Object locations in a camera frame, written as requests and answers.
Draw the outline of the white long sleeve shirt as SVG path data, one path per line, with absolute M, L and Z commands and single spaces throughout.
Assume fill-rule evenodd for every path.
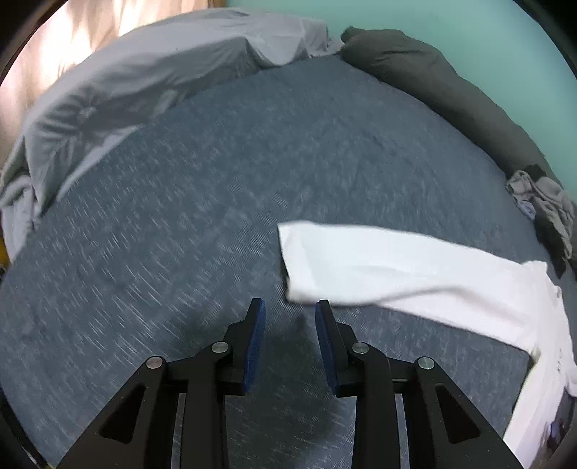
M 550 434 L 576 362 L 562 290 L 542 261 L 516 263 L 424 234 L 307 221 L 278 226 L 287 299 L 378 305 L 525 351 L 533 365 L 504 441 L 523 467 Z

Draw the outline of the dark blue patterned bedspread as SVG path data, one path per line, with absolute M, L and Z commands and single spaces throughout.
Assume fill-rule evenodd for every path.
M 398 229 L 545 261 L 494 161 L 338 57 L 207 90 L 132 134 L 43 217 L 1 286 L 1 385 L 57 464 L 148 357 L 221 338 L 254 297 L 253 388 L 227 404 L 235 468 L 346 468 L 355 404 L 327 386 L 310 307 L 285 298 L 281 222 Z

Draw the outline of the light blue small garment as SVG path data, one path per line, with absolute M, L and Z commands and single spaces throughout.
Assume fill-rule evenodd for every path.
M 517 204 L 519 210 L 531 221 L 534 221 L 536 218 L 536 210 L 533 204 L 528 200 L 521 200 Z

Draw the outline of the grey crumpled garment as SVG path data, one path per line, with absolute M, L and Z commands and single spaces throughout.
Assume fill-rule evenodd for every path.
M 534 226 L 544 237 L 551 256 L 568 261 L 573 254 L 571 238 L 575 220 L 568 193 L 537 164 L 515 171 L 507 180 L 506 189 L 516 205 L 521 200 L 533 204 L 536 210 Z

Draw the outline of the dark grey rolled duvet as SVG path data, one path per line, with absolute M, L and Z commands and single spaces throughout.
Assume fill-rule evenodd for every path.
M 491 156 L 507 176 L 536 165 L 558 180 L 523 128 L 460 77 L 437 48 L 396 29 L 350 26 L 341 41 L 345 62 L 424 102 Z

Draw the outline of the light grey bed sheet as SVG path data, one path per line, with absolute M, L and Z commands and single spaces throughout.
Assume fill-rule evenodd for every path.
M 154 118 L 205 89 L 340 46 L 318 19 L 215 8 L 139 27 L 89 55 L 32 105 L 1 171 L 9 260 L 54 201 Z

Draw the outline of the pink window curtain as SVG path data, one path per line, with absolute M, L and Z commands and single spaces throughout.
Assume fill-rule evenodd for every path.
M 1 73 L 1 160 L 8 158 L 26 112 L 65 72 L 140 26 L 227 1 L 59 1 Z

